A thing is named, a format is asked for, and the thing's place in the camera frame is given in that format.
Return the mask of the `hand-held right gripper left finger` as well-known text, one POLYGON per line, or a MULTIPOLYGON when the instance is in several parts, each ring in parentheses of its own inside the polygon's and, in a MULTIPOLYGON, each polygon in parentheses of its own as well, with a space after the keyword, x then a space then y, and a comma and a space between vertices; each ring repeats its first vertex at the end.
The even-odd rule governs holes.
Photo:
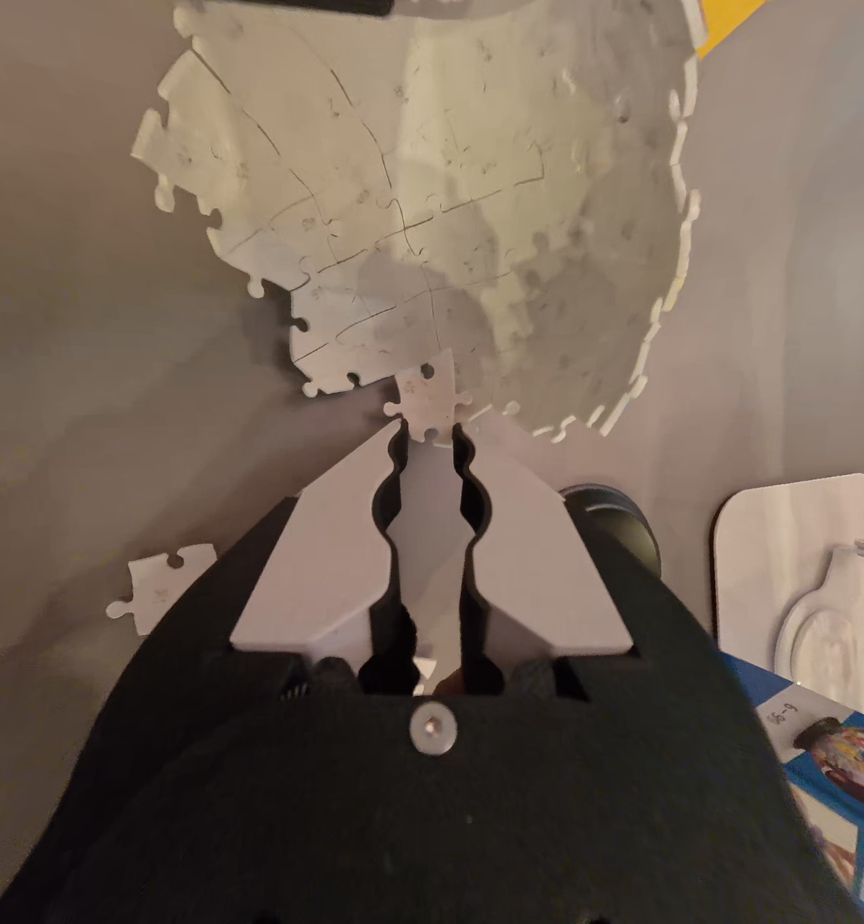
POLYGON ((345 662, 370 694, 413 695, 417 632, 389 530, 402 509, 410 438, 392 422, 304 488, 230 644, 345 662))

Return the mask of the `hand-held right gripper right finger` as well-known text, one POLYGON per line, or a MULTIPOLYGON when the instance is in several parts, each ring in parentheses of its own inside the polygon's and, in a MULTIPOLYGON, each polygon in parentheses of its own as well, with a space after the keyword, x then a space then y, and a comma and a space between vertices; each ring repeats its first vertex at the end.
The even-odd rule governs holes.
POLYGON ((472 529, 459 601, 468 695, 499 695, 523 664, 619 656, 634 645, 560 493, 530 468, 452 430, 472 529))

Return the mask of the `white puzzle ball shell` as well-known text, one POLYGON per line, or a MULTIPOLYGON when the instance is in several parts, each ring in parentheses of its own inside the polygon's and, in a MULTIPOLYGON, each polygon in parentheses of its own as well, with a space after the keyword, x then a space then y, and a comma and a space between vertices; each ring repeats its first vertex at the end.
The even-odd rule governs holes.
POLYGON ((688 273, 700 2, 176 2, 188 47, 132 156, 291 294, 313 398, 452 350, 472 404, 608 434, 688 273))

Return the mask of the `white puzzle piece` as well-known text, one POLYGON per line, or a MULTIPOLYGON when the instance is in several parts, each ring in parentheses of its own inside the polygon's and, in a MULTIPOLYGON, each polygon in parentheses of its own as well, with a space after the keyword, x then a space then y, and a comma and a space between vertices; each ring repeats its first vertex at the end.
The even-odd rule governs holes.
POLYGON ((119 599, 109 603, 106 616, 110 619, 132 618, 138 637, 147 637, 218 559, 211 543, 180 548, 174 556, 178 559, 175 564, 171 563, 171 556, 166 552, 128 562, 130 600, 119 599))
POLYGON ((394 379, 399 400, 387 402, 384 414, 402 418, 415 442, 425 443, 433 433, 433 445, 449 447, 456 410, 472 404, 472 395, 456 388, 452 350, 446 348, 422 366, 396 373, 394 379))

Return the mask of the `blue puzzle box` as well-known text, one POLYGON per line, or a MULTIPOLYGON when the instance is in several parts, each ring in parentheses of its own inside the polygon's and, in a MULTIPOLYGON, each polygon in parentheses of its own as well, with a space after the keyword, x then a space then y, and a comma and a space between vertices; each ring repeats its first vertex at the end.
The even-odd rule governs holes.
POLYGON ((864 915, 864 714, 722 653, 813 837, 864 915))

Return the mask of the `black bowl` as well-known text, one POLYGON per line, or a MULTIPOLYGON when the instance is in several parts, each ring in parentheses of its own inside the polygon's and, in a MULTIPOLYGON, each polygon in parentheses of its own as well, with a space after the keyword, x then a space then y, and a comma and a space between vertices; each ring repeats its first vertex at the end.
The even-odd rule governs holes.
POLYGON ((623 491, 596 482, 563 488, 560 496, 570 514, 588 518, 614 538, 656 578, 662 577, 657 537, 640 506, 623 491))

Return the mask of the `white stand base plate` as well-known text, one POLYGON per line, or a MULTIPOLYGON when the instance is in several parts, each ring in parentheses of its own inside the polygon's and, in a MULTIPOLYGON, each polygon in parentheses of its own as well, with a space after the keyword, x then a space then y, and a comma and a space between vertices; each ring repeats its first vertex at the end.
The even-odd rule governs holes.
POLYGON ((713 542, 720 649, 864 713, 864 474, 740 491, 713 542))

